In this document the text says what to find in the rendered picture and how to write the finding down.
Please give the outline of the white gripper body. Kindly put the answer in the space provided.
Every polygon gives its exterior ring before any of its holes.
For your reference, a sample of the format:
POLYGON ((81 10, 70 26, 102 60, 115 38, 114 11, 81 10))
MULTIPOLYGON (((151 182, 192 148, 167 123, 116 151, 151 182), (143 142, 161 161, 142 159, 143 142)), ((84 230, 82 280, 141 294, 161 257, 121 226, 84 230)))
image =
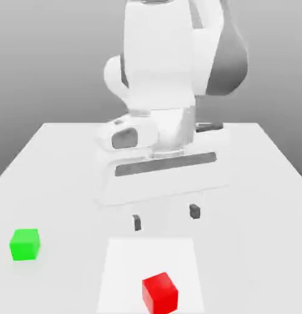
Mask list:
POLYGON ((184 156, 149 159, 141 150, 97 151, 97 198, 105 206, 158 200, 226 186, 230 148, 188 149, 184 156))

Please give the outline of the small red cube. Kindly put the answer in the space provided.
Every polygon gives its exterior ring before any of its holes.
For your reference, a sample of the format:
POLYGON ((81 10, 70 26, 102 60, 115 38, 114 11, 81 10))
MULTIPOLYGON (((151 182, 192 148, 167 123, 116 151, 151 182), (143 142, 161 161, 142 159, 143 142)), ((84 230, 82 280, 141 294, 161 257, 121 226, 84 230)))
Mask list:
POLYGON ((166 272, 142 280, 142 299, 149 314, 169 314, 178 308, 178 290, 166 272))

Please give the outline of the small green cube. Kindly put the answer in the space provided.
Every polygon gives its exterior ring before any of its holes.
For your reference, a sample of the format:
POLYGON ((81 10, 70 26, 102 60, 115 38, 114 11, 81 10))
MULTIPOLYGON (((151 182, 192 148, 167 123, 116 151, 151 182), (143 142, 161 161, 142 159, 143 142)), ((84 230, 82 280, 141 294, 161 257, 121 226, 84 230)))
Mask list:
POLYGON ((36 260, 40 249, 38 229, 16 229, 9 248, 14 261, 36 260))

